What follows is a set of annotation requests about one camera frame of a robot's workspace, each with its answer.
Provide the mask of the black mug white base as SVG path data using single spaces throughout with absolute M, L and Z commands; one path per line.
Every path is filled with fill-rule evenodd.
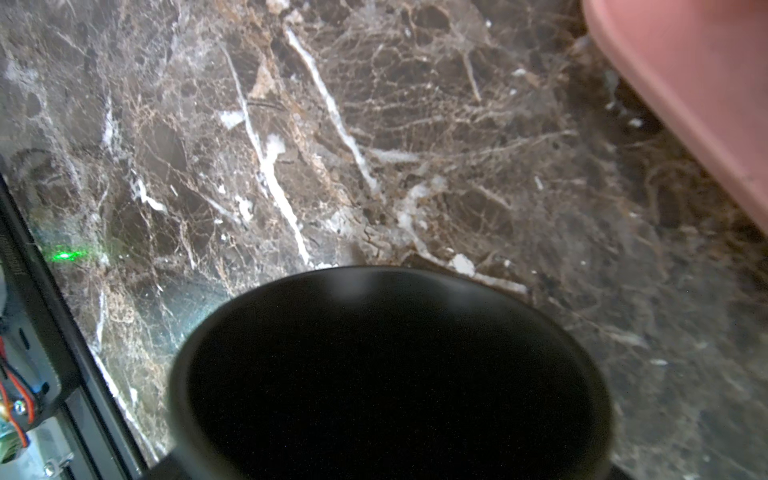
M 491 287 L 354 266 L 262 285 L 188 337 L 150 479 L 621 479 L 588 353 Z

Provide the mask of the pink rectangular tray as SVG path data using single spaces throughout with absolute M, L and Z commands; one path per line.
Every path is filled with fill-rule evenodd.
M 590 36 L 761 230 L 767 228 L 767 4 L 586 1 Z

